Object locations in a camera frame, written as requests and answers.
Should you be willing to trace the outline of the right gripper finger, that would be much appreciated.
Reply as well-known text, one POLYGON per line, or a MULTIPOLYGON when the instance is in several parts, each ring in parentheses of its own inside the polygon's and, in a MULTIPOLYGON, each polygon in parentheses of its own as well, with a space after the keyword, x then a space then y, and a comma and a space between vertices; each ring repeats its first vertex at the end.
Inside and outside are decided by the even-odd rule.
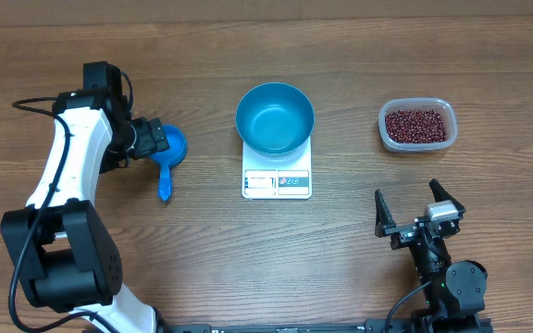
POLYGON ((387 229, 394 228, 395 222, 391 216, 390 209, 386 205, 383 194, 380 189, 375 191, 376 205, 376 222, 375 235, 377 237, 386 237, 387 229))
POLYGON ((433 193, 435 202, 451 201, 455 206, 459 214, 464 214, 466 212, 465 207, 459 203, 454 197, 452 197, 439 183, 437 179, 432 179, 429 182, 429 187, 433 193))

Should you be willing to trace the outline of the blue plastic measuring scoop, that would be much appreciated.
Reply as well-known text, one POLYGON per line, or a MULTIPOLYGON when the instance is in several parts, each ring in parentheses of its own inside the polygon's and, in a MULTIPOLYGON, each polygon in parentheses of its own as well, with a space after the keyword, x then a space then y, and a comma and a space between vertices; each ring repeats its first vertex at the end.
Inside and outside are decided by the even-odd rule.
POLYGON ((163 130, 169 148, 163 152, 152 154, 151 159, 159 165, 158 197, 167 202, 173 190, 171 169, 184 160, 188 143, 179 128, 173 125, 164 125, 163 130))

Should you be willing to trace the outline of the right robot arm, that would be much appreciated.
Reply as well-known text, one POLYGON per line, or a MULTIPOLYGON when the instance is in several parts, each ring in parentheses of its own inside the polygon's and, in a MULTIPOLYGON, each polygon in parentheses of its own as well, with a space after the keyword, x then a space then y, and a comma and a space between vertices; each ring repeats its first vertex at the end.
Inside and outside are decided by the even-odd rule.
POLYGON ((409 225, 394 221, 381 190, 375 191, 378 238, 388 237, 393 250, 407 248, 420 286, 397 301, 383 320, 369 319, 366 328, 383 332, 491 332, 485 309, 488 273, 476 261, 453 262, 445 240, 460 231, 465 207, 436 179, 429 182, 434 202, 409 225))

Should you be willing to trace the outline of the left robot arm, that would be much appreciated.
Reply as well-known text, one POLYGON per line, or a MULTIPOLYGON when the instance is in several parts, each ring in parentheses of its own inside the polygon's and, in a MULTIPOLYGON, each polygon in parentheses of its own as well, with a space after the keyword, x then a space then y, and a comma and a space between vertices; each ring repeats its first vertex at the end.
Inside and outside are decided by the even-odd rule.
POLYGON ((124 284, 118 247, 94 207, 100 174, 169 147, 159 119, 133 117, 133 96, 122 91, 128 79, 105 61, 86 63, 82 88, 52 98, 55 137, 43 175, 25 207, 2 217, 14 265, 8 311, 24 332, 31 327, 19 319, 18 290, 60 314, 42 331, 78 318, 102 332, 169 330, 124 284))

